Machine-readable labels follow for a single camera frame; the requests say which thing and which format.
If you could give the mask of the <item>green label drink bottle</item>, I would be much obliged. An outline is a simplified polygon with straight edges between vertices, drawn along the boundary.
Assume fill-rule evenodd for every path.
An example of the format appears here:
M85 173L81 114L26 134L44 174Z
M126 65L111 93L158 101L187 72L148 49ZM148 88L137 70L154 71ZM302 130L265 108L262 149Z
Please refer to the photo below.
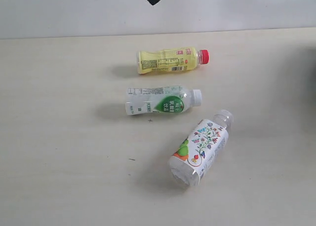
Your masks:
M129 88L125 110L127 115L178 114L192 107L201 106L201 104L201 90L190 90L180 85L160 88Z

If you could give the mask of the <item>yellow drink bottle red cap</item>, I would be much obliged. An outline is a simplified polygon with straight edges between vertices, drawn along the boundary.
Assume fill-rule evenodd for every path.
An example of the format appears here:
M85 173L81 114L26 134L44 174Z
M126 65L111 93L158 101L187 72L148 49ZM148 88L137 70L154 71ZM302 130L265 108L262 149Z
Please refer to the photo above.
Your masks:
M208 64L209 59L208 50L198 50L192 46L154 52L140 51L137 54L138 73L191 71Z

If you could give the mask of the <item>floral label clear bottle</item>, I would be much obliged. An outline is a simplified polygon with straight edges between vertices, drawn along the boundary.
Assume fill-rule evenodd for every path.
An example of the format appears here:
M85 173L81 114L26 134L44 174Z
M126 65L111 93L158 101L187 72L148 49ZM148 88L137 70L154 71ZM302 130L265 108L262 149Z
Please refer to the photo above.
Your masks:
M202 119L180 144L168 165L181 186L189 188L199 184L226 145L233 122L231 112L219 110L211 120Z

